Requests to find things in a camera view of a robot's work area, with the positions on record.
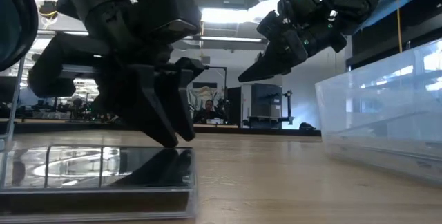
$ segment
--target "man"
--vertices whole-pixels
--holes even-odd
[[[201,109],[198,111],[193,118],[194,123],[198,124],[207,124],[207,120],[213,120],[215,118],[222,118],[219,113],[212,111],[213,109],[213,100],[207,100],[205,109]]]

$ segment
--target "table surface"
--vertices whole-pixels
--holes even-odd
[[[57,143],[157,145],[134,131],[24,134],[15,141],[17,149]],[[180,146],[192,146],[196,153],[196,221],[131,223],[441,223],[440,187],[330,159],[320,138],[199,133]]]

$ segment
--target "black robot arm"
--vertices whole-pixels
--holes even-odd
[[[355,33],[380,0],[280,0],[277,15],[270,12],[257,27],[269,44],[257,62],[238,78],[240,82],[285,75],[316,53],[347,45],[343,35]]]

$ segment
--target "white wall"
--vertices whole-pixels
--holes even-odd
[[[291,90],[291,115],[293,125],[283,124],[284,129],[298,129],[307,122],[320,129],[320,116],[316,101],[315,83],[345,72],[345,51],[336,54],[328,48],[310,57],[306,62],[292,68],[291,73],[282,77],[282,90]],[[287,104],[282,106],[282,115],[287,115]]]

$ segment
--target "plastic container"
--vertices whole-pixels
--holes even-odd
[[[57,145],[7,162],[0,223],[195,218],[190,148]]]
[[[442,183],[442,41],[316,84],[333,156]]]

